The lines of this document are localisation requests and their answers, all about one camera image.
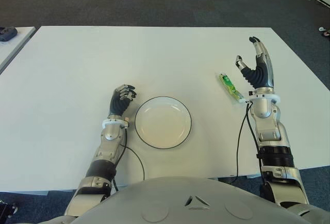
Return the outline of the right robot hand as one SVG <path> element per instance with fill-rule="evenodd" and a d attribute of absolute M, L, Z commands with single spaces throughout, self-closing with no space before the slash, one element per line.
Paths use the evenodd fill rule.
<path fill-rule="evenodd" d="M 274 75 L 270 55 L 264 44 L 257 37 L 249 37 L 256 51 L 256 67 L 251 69 L 238 55 L 235 65 L 240 70 L 243 77 L 250 83 L 254 89 L 274 88 Z"/>

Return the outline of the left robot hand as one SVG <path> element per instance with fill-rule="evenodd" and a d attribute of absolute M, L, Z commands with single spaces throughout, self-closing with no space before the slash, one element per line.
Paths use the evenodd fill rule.
<path fill-rule="evenodd" d="M 123 84 L 117 87 L 111 97 L 108 115 L 122 116 L 136 95 L 132 85 Z"/>

